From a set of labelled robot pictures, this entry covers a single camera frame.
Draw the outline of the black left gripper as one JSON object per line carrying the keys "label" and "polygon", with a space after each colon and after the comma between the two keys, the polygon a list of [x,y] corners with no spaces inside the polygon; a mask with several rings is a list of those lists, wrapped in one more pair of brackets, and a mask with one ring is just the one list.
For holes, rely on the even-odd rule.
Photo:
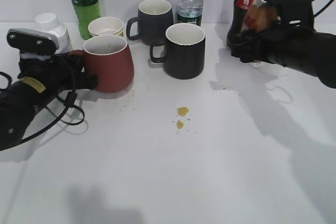
{"label": "black left gripper", "polygon": [[98,77],[85,70],[83,52],[39,56],[21,52],[17,95],[20,98],[51,98],[64,90],[93,90]]}

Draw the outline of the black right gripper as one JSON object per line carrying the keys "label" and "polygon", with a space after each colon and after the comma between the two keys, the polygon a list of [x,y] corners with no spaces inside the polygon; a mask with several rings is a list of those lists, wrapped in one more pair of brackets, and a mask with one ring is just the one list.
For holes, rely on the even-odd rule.
{"label": "black right gripper", "polygon": [[314,36],[315,28],[272,22],[260,32],[248,29],[232,35],[230,53],[243,63],[314,64]]}

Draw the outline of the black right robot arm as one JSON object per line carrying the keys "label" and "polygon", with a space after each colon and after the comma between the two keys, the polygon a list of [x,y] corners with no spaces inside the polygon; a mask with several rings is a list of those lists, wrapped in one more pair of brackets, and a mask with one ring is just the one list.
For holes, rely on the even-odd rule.
{"label": "black right robot arm", "polygon": [[255,32],[236,36],[231,55],[243,63],[261,61],[317,77],[335,88],[335,35],[321,33],[304,25],[273,23]]}

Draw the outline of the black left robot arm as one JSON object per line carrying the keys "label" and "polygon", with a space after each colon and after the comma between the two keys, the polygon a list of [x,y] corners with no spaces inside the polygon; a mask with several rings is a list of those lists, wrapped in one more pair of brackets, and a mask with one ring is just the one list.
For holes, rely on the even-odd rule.
{"label": "black left robot arm", "polygon": [[[97,76],[83,71],[82,50],[51,56],[47,60],[21,59],[16,82],[1,89],[1,150],[21,145],[46,132],[61,121],[69,108],[75,108],[76,90],[93,90],[98,85]],[[59,94],[68,91],[65,99]],[[64,110],[46,127],[25,137],[26,129],[35,116],[57,99]]]}

